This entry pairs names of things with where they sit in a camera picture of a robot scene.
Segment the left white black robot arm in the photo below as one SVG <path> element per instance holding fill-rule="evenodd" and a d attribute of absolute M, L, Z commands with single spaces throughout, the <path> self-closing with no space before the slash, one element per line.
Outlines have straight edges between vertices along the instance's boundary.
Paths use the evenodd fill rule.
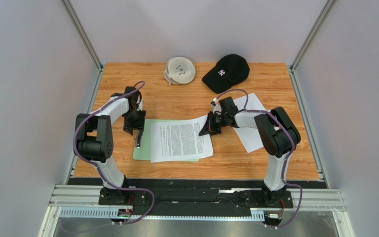
<path fill-rule="evenodd" d="M 142 101 L 140 88 L 128 86 L 124 93 L 113 94 L 99 109 L 76 117 L 74 153 L 98 172 L 103 181 L 101 195 L 104 198 L 128 199 L 132 192 L 126 176 L 113 158 L 112 125 L 117 119 L 123 118 L 123 130 L 130 135 L 136 133 L 135 146 L 140 147 L 146 119 L 146 111 L 141 107 Z"/>

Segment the green clipboard folder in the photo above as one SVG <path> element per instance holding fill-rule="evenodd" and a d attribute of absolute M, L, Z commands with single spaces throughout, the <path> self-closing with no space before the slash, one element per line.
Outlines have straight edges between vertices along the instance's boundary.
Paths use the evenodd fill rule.
<path fill-rule="evenodd" d="M 160 119 L 148 119 L 145 123 L 145 131 L 141 140 L 141 147 L 135 148 L 133 152 L 134 160 L 149 160 L 151 162 L 151 124 L 153 122 L 162 121 Z"/>

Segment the printed white document sheet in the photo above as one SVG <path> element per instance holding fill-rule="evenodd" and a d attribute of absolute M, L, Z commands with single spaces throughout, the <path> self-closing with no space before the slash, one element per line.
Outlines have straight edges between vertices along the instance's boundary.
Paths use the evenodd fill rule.
<path fill-rule="evenodd" d="M 188 161 L 213 156 L 210 135 L 199 136 L 207 116 L 151 124 L 151 162 Z"/>

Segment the white paper sheet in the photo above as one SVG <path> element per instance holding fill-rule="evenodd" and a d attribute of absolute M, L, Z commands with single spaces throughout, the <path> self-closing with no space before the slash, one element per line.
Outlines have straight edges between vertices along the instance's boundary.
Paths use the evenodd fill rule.
<path fill-rule="evenodd" d="M 248 94 L 247 109 L 265 111 L 265 107 L 255 93 Z M 264 147 L 254 120 L 254 116 L 256 115 L 259 115 L 259 113 L 246 114 L 243 112 L 242 115 L 236 116 L 236 121 L 242 122 L 242 125 L 238 124 L 238 128 L 234 128 L 234 131 L 247 153 L 251 153 Z"/>

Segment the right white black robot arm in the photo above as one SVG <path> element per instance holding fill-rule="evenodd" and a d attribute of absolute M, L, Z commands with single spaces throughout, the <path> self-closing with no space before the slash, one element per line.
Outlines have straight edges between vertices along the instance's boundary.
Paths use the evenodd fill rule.
<path fill-rule="evenodd" d="M 267 110 L 239 109 L 231 97 L 212 101 L 213 110 L 199 132 L 216 135 L 222 128 L 254 128 L 268 153 L 267 171 L 262 185 L 263 200 L 272 205 L 283 198 L 287 189 L 289 160 L 301 140 L 299 131 L 282 107 Z"/>

